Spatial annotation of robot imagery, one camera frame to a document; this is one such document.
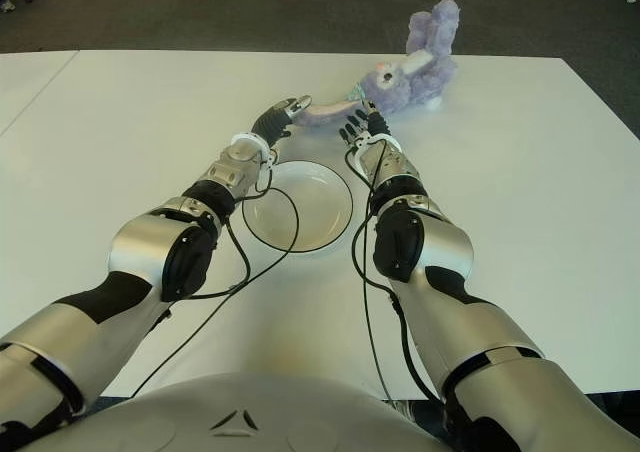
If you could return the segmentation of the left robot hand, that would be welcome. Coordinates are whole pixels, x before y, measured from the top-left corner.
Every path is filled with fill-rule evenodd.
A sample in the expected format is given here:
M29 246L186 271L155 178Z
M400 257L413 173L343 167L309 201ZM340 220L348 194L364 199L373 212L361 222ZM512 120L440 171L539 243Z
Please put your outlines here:
M283 99L256 119L251 132L271 147L285 135L285 129L293 123L293 119L311 103L312 98L309 95Z

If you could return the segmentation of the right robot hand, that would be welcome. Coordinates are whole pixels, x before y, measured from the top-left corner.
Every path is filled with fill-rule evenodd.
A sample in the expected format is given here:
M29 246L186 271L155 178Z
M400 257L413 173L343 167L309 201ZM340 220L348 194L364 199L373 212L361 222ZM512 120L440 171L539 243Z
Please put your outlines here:
M367 133L370 137L390 135L388 124L376 105L362 101L353 112L346 116L346 122L338 129L341 139L351 147L356 145L359 137Z

